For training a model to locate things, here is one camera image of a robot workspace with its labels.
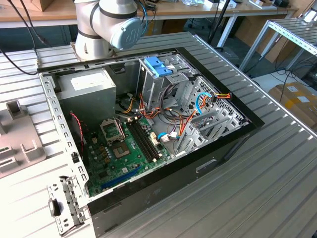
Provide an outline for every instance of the ram slot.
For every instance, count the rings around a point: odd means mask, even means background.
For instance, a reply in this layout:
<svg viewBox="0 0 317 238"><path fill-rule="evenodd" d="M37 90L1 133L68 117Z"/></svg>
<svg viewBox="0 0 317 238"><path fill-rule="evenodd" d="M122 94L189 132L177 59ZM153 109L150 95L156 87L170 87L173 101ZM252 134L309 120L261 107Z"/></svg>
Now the ram slot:
<svg viewBox="0 0 317 238"><path fill-rule="evenodd" d="M128 123L127 127L131 132L133 138L137 142L140 147L142 153L149 163L153 161L153 159L158 159L159 154L155 150L153 144L148 139L147 135L143 132L141 126L137 122Z"/></svg>

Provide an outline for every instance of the motherboard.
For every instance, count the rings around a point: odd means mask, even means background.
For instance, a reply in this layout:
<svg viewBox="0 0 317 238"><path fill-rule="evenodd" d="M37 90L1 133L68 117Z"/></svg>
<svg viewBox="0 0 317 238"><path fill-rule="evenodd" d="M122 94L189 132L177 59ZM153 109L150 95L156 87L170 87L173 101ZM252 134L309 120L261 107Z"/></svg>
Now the motherboard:
<svg viewBox="0 0 317 238"><path fill-rule="evenodd" d="M87 133L85 154L90 196L171 159L154 134L144 117L124 122L103 121L100 130Z"/></svg>

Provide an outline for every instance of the blue plastic latch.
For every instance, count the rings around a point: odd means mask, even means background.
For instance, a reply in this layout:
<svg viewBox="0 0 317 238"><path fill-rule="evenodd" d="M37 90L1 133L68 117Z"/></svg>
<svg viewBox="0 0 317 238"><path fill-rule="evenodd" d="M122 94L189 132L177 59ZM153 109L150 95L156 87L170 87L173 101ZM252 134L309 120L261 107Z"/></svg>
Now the blue plastic latch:
<svg viewBox="0 0 317 238"><path fill-rule="evenodd" d="M144 62L157 77L163 77L173 74L173 71L167 69L164 63L155 56L144 58Z"/></svg>

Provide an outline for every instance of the metal workbench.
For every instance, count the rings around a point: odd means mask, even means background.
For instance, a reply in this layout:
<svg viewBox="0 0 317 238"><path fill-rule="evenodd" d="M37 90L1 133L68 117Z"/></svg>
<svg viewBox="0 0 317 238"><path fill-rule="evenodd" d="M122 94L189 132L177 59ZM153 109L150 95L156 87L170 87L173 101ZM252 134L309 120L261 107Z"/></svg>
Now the metal workbench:
<svg viewBox="0 0 317 238"><path fill-rule="evenodd" d="M258 37L251 46L249 52L246 54L244 60L242 61L239 67L241 71L243 71L247 66L252 55L256 51L259 44L262 42L262 39L264 38L268 29L273 29L275 31L275 34L267 44L266 48L263 50L262 56L264 56L271 49L279 35L284 36L288 40L294 42L299 47L301 47L301 50L289 63L286 69L290 69L290 67L292 67L292 65L298 60L298 58L304 51L308 51L313 55L317 54L316 25L307 23L301 18L268 20L266 21L261 32L259 33Z"/></svg>
<svg viewBox="0 0 317 238"><path fill-rule="evenodd" d="M311 237L317 230L317 136L199 37L176 33L142 38L119 55L185 47L265 122L234 157L106 237ZM39 50L44 66L77 59L70 47ZM32 51L10 53L25 70ZM27 106L48 158L0 179L1 225L13 238L58 237L47 206L46 184L69 174L63 150L36 76L21 74L0 56L0 106ZM71 238L94 237L85 224Z"/></svg>

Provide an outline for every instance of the blue pci slot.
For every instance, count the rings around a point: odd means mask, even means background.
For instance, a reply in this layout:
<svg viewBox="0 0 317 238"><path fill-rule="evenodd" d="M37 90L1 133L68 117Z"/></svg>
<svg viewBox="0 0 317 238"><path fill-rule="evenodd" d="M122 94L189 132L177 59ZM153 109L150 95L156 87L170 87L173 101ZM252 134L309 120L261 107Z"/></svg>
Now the blue pci slot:
<svg viewBox="0 0 317 238"><path fill-rule="evenodd" d="M128 178L130 178L132 176L134 176L140 168L141 167L139 166L139 167L135 168L134 170L132 170L130 172L127 172L124 175L121 175L121 176L119 176L119 177L117 177L117 178L115 178L115 179L113 179L111 181L105 182L103 185L101 185L101 190L103 190L103 189L105 189L107 187L112 187L115 184L117 184L117 183L119 183L121 181L124 181L124 180L126 180L126 179L128 179Z"/></svg>

